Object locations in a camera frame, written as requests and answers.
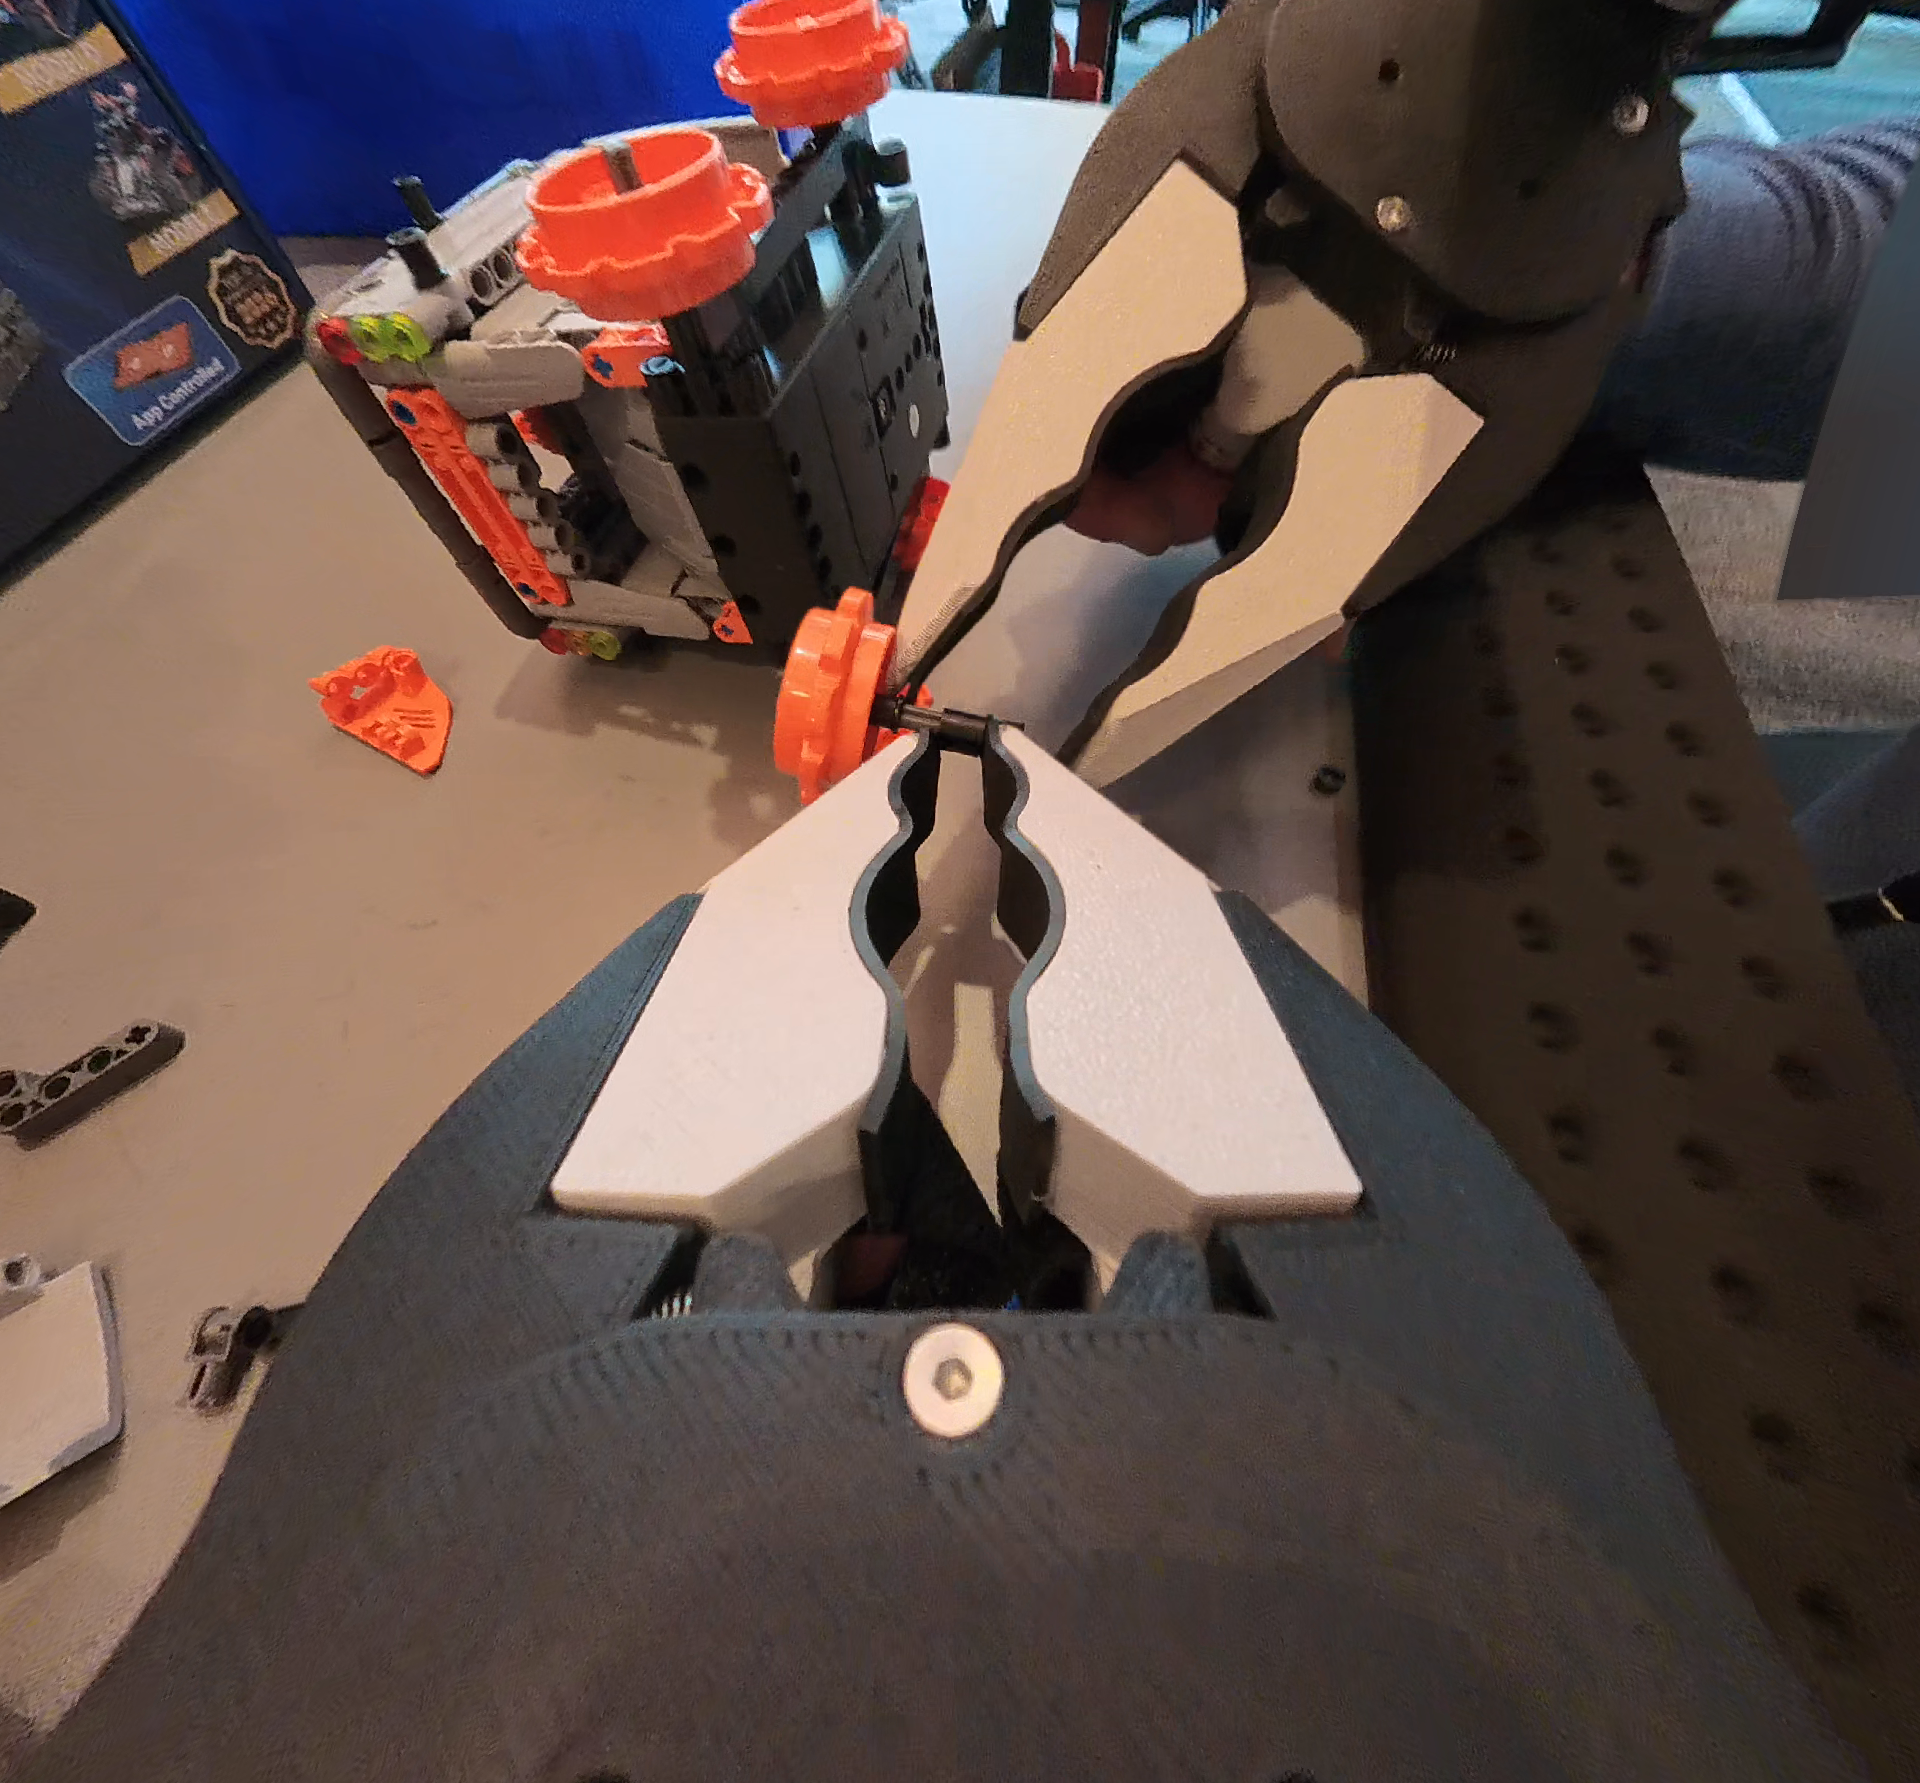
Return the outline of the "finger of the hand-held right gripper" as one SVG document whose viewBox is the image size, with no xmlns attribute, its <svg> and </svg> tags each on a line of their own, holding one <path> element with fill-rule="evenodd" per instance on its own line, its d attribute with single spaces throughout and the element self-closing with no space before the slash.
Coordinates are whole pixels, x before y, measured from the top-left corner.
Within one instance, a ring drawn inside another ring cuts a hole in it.
<svg viewBox="0 0 1920 1783">
<path fill-rule="evenodd" d="M 1170 163 L 1009 345 L 897 622 L 891 684 L 918 684 L 994 600 L 1020 544 L 1085 481 L 1119 406 L 1209 357 L 1247 304 L 1237 205 Z"/>
<path fill-rule="evenodd" d="M 1071 769 L 1094 787 L 1130 775 L 1326 641 L 1480 426 L 1424 373 L 1333 384 L 1299 434 L 1275 524 L 1193 587 L 1174 645 L 1069 743 Z"/>
</svg>

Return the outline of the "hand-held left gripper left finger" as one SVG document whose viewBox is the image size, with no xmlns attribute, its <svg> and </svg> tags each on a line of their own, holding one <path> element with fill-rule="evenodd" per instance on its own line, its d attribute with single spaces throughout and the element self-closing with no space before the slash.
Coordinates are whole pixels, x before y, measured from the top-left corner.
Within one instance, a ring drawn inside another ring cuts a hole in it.
<svg viewBox="0 0 1920 1783">
<path fill-rule="evenodd" d="M 694 898 L 548 1181 L 571 1219 L 762 1239 L 808 1301 L 898 1229 L 943 1125 L 891 956 L 921 919 L 938 747 L 887 743 Z"/>
</svg>

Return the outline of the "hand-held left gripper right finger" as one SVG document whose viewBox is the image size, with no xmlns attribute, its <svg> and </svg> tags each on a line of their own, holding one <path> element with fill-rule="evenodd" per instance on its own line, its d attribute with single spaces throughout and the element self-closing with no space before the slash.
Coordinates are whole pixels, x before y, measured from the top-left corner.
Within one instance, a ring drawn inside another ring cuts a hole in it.
<svg viewBox="0 0 1920 1783">
<path fill-rule="evenodd" d="M 1227 896 L 1026 730 L 988 730 L 1005 994 L 997 1196 L 1020 1301 L 1094 1301 L 1142 1239 L 1349 1219 L 1360 1173 Z"/>
</svg>

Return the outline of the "black grey building block vehicle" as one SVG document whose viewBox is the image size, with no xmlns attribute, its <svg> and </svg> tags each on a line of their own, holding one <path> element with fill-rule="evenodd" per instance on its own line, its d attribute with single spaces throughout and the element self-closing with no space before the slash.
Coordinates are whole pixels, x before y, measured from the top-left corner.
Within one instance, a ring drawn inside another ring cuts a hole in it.
<svg viewBox="0 0 1920 1783">
<path fill-rule="evenodd" d="M 947 448 L 909 152 L 869 109 L 909 56 L 880 0 L 751 0 L 744 117 L 615 130 L 413 215 L 303 322 L 374 460 L 515 635 L 780 658 L 898 578 Z"/>
</svg>

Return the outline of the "orange toy wheel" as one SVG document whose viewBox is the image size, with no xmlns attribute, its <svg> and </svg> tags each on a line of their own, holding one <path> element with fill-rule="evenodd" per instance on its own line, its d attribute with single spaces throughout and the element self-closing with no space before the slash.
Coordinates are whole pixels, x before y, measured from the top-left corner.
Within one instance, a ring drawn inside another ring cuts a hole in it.
<svg viewBox="0 0 1920 1783">
<path fill-rule="evenodd" d="M 773 759 L 812 805 L 910 728 L 901 720 L 930 709 L 930 691 L 888 689 L 898 632 L 874 615 L 874 592 L 848 587 L 835 604 L 808 610 L 780 673 Z"/>
</svg>

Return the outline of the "black axle connector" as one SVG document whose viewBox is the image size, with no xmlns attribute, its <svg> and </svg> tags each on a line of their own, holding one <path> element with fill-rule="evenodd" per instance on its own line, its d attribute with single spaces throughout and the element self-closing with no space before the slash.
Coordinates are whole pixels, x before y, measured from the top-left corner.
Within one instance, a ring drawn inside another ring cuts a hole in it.
<svg viewBox="0 0 1920 1783">
<path fill-rule="evenodd" d="M 876 753 L 887 753 L 898 743 L 918 757 L 958 753 L 971 759 L 997 759 L 1005 753 L 1005 735 L 1016 728 L 1016 723 L 1000 723 L 992 713 L 909 702 L 904 695 L 881 697 L 874 703 Z"/>
</svg>

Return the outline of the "person's right forearm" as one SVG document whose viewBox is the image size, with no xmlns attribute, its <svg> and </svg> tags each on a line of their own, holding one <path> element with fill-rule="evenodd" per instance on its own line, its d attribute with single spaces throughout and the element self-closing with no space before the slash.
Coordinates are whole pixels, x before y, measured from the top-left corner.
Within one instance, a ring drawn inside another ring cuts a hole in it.
<svg viewBox="0 0 1920 1783">
<path fill-rule="evenodd" d="M 1687 208 L 1587 426 L 1656 468 L 1803 481 L 1915 151 L 1915 113 L 1688 141 Z"/>
</svg>

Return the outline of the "black perforated mat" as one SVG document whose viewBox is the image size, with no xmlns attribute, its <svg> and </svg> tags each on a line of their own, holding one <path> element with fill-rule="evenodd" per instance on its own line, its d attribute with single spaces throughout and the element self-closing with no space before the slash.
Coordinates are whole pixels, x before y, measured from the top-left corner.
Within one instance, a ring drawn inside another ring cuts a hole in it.
<svg viewBox="0 0 1920 1783">
<path fill-rule="evenodd" d="M 1570 1235 L 1844 1738 L 1915 1777 L 1915 1110 L 1642 468 L 1579 442 L 1349 664 L 1376 1011 Z"/>
</svg>

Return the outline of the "orange triangular panel piece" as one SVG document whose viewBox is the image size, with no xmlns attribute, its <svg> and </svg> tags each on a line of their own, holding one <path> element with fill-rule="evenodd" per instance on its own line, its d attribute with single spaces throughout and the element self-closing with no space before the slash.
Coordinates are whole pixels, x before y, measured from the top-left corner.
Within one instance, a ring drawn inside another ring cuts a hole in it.
<svg viewBox="0 0 1920 1783">
<path fill-rule="evenodd" d="M 383 757 L 429 777 L 452 732 L 452 698 L 416 651 L 380 643 L 308 679 L 328 723 Z"/>
</svg>

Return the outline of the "grey pin connector piece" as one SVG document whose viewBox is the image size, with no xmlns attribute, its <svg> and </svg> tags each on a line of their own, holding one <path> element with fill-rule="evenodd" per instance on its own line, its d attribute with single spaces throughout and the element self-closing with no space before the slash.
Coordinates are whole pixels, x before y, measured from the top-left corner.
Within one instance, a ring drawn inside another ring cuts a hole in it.
<svg viewBox="0 0 1920 1783">
<path fill-rule="evenodd" d="M 199 1413 L 230 1409 L 252 1368 L 283 1346 L 300 1309 L 300 1301 L 208 1309 L 187 1341 L 185 1403 Z"/>
</svg>

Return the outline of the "dark grey angled beam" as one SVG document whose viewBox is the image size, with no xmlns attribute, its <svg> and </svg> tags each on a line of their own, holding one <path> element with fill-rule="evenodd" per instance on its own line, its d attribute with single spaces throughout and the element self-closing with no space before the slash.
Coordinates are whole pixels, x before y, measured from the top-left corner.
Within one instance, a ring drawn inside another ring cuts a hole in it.
<svg viewBox="0 0 1920 1783">
<path fill-rule="evenodd" d="M 187 1047 L 179 1028 L 139 1020 L 46 1072 L 1 1068 L 1 1132 L 38 1145 L 79 1125 L 111 1098 L 154 1076 Z"/>
</svg>

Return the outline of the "blue plastic bin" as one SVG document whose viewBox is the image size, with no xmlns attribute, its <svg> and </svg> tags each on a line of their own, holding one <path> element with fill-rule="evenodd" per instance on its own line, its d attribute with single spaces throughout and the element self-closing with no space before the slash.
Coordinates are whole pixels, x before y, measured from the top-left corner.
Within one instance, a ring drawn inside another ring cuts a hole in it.
<svg viewBox="0 0 1920 1783">
<path fill-rule="evenodd" d="M 276 234 L 379 234 L 513 157 L 735 117 L 747 0 L 109 0 Z"/>
</svg>

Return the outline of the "light grey flat panel piece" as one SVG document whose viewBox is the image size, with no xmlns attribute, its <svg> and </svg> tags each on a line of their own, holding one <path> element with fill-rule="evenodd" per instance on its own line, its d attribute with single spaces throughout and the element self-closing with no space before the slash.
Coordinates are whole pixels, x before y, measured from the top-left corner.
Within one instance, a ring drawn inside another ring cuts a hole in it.
<svg viewBox="0 0 1920 1783">
<path fill-rule="evenodd" d="M 124 1432 L 124 1376 L 106 1274 L 1 1262 L 1 1506 Z"/>
</svg>

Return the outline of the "dark blue toy kit box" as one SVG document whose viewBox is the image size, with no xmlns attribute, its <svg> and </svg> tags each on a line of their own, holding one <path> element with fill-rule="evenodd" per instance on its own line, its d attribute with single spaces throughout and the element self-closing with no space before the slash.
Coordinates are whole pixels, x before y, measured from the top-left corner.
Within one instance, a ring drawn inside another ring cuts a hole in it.
<svg viewBox="0 0 1920 1783">
<path fill-rule="evenodd" d="M 298 357 L 283 250 L 109 0 L 1 0 L 1 560 Z"/>
</svg>

